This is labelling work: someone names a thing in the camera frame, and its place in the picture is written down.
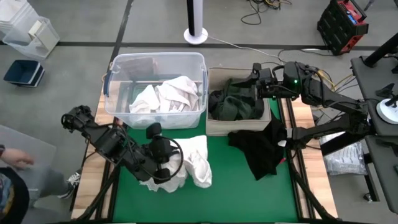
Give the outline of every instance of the clear plastic bin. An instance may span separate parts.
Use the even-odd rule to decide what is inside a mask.
[[[36,15],[36,13],[33,13],[31,14],[31,17],[36,18]],[[37,36],[40,36],[45,32],[47,43],[50,42],[50,45],[45,46],[38,37],[33,40],[30,38],[28,31],[37,20],[46,24],[46,26],[42,26],[36,32]],[[2,41],[30,58],[37,60],[46,59],[60,40],[60,37],[52,27],[50,20],[47,18],[39,17],[38,19],[26,19],[24,21],[25,22],[23,24],[18,25],[8,32]]]
[[[199,110],[179,113],[130,113],[129,105],[147,85],[187,76],[198,87]],[[164,129],[195,128],[207,105],[205,58],[199,53],[118,55],[104,82],[105,110],[135,129],[159,122]]]

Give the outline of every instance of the white stand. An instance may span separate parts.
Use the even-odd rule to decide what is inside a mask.
[[[398,107],[386,106],[390,99],[382,100],[377,104],[376,110],[379,116],[387,123],[398,124]]]
[[[188,29],[184,39],[190,44],[202,44],[207,40],[207,30],[203,28],[203,0],[187,0]]]

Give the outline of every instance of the hand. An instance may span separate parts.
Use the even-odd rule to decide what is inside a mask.
[[[0,158],[6,164],[23,169],[27,164],[33,165],[33,158],[26,152],[19,149],[6,149]]]

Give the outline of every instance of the white cloth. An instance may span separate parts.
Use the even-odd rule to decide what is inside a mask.
[[[148,181],[140,181],[140,184],[148,186],[149,190],[157,191],[159,188],[166,190],[168,193],[176,191],[179,187],[183,187],[185,180],[190,174],[193,178],[193,183],[201,188],[211,186],[212,173],[210,165],[207,161],[207,137],[197,136],[190,139],[174,139],[177,141],[183,151],[183,165],[177,175],[168,182],[163,184],[155,184],[151,178]],[[162,164],[162,168],[168,168],[170,174],[173,174],[180,165],[180,154],[170,157],[170,161]]]
[[[162,85],[148,85],[131,104],[130,113],[183,112],[199,110],[198,87],[186,76],[164,81]]]

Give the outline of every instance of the person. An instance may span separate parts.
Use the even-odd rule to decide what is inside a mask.
[[[60,221],[60,214],[34,207],[42,197],[68,198],[80,183],[81,169],[67,180],[50,167],[34,165],[28,153],[0,145],[0,223],[43,224]]]

